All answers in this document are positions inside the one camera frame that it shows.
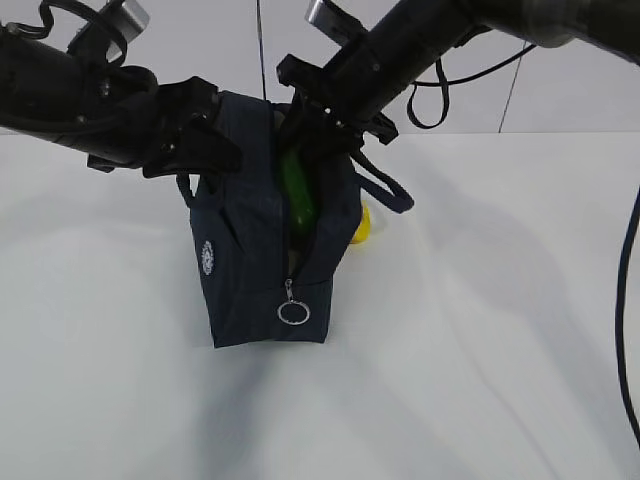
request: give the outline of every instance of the black cable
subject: black cable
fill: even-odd
[[[451,96],[449,95],[449,81],[447,80],[447,76],[444,73],[444,68],[442,66],[442,60],[438,59],[436,62],[436,73],[438,75],[438,80],[440,83],[438,84],[442,88],[442,115],[440,116],[440,120],[438,123],[434,123],[433,125],[425,125],[416,115],[416,112],[413,108],[413,101],[416,98],[416,93],[418,92],[418,85],[413,85],[413,92],[411,93],[411,97],[409,98],[409,102],[407,102],[407,115],[409,116],[409,120],[416,127],[422,130],[432,130],[436,127],[439,127],[444,123],[449,115],[449,108],[451,107]]]
[[[260,47],[260,67],[262,69],[262,98],[267,100],[267,74],[264,62],[264,36],[262,33],[262,4],[256,0],[256,14],[258,21],[258,46]]]
[[[121,52],[121,55],[111,62],[111,65],[120,67],[124,64],[129,44],[122,32],[105,20],[98,12],[77,0],[43,0],[38,9],[42,19],[42,27],[34,27],[23,23],[8,23],[6,27],[11,33],[18,34],[21,37],[30,40],[44,40],[51,33],[55,23],[51,7],[72,13],[101,29],[118,46]]]
[[[524,50],[527,46],[527,42],[522,42],[522,49]],[[498,133],[502,133],[504,129],[504,122],[507,121],[507,113],[509,113],[509,107],[511,106],[511,99],[513,98],[513,94],[516,90],[516,83],[518,83],[518,75],[520,74],[520,67],[522,67],[522,57],[518,60],[518,64],[516,65],[516,73],[513,74],[513,79],[511,80],[511,87],[509,87],[509,96],[507,97],[507,101],[504,104],[504,109],[502,110],[502,117],[500,117],[500,126],[498,127]]]
[[[640,223],[640,191],[636,197],[636,203],[633,207],[633,213],[629,220],[629,228],[622,246],[622,255],[620,257],[620,269],[618,270],[618,293],[616,298],[616,357],[618,360],[618,379],[620,381],[620,392],[622,393],[622,403],[627,412],[627,418],[631,424],[631,429],[636,437],[636,442],[640,448],[640,427],[638,419],[631,401],[629,393],[629,381],[627,380],[627,360],[625,356],[624,344],[624,310],[627,297],[627,277],[629,274],[629,264],[631,263],[631,252],[633,244],[638,233],[638,223]]]
[[[512,64],[516,60],[519,60],[520,58],[524,57],[527,53],[529,53],[530,51],[532,51],[535,48],[536,48],[536,45],[529,45],[524,50],[516,53],[513,57],[510,57],[510,58],[506,59],[504,62],[500,62],[499,64],[494,65],[491,68],[483,70],[480,73],[476,73],[475,75],[471,75],[470,77],[459,78],[457,80],[450,80],[449,81],[449,86],[462,85],[463,83],[473,82],[474,80],[478,80],[479,78],[486,77],[487,75],[490,75],[493,72],[496,72],[496,71],[500,70],[501,68],[504,68],[504,67]],[[440,87],[441,86],[441,84],[439,82],[419,82],[417,80],[415,82],[413,82],[413,85],[416,85],[418,87]]]

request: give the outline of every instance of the zipper pull ring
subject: zipper pull ring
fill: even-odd
[[[287,291],[287,301],[280,305],[280,307],[278,308],[278,318],[281,322],[286,323],[287,325],[292,327],[304,325],[311,318],[311,309],[309,308],[309,305],[293,299],[293,279],[287,278],[287,280],[284,282],[284,288]],[[286,308],[301,308],[304,311],[304,318],[302,320],[289,320],[285,317]]]

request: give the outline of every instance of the white table surface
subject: white table surface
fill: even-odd
[[[368,152],[417,206],[371,205],[328,344],[214,351],[171,179],[0,138],[0,478],[640,478],[613,342],[640,135]]]

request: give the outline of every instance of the green bottle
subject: green bottle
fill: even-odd
[[[297,150],[289,150],[280,159],[280,177],[289,199],[291,233],[306,238],[318,221],[318,209]]]

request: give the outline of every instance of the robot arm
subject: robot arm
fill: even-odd
[[[51,7],[88,21],[66,53],[38,41],[53,27]],[[105,172],[240,168],[240,150],[213,126],[215,85],[194,77],[159,86],[149,70],[121,66],[149,21],[136,0],[110,0],[99,13],[77,0],[43,0],[40,13],[44,27],[0,26],[0,126],[86,152]],[[278,67],[280,81],[296,88],[280,146],[317,155],[351,152],[364,132],[391,142],[398,133],[383,108],[487,27],[548,47],[578,37],[640,62],[635,0],[401,0],[371,31],[330,0],[312,2],[309,17],[342,48],[324,68],[293,56]]]
[[[640,64],[634,0],[471,0],[482,23],[543,47],[580,38]]]
[[[401,0],[371,31],[349,31],[353,21],[340,12],[331,1],[312,2],[309,21],[338,43],[349,41],[322,69],[288,56],[278,69],[280,81],[295,87],[300,99],[311,99],[305,112],[319,104],[316,116],[330,111],[331,121],[372,133],[385,144],[397,131],[381,115],[384,107],[449,49],[486,27],[545,47],[578,37],[640,63],[635,0]],[[296,113],[285,126],[285,146],[307,128]],[[310,150],[319,144],[327,145],[327,138]]]

